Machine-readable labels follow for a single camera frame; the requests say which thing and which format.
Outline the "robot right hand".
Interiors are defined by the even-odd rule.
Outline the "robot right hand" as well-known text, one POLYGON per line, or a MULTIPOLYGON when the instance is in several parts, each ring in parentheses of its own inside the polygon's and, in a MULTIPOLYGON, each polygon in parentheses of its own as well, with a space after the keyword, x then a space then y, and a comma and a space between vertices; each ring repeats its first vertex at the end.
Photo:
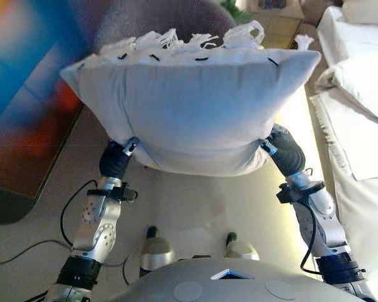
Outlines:
POLYGON ((274 124, 269 136, 260 147, 271 157, 284 177, 289 177, 305 168, 305 155, 285 127, 274 124))

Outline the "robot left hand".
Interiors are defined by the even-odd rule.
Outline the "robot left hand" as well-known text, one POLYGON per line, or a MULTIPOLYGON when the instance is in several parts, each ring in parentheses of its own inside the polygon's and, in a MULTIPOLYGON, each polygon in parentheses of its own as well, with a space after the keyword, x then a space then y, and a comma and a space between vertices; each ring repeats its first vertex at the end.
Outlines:
POLYGON ((110 140, 103 151, 100 159, 99 169, 103 177, 113 177, 122 180, 130 157, 139 144, 137 137, 132 137, 126 145, 120 145, 110 140))

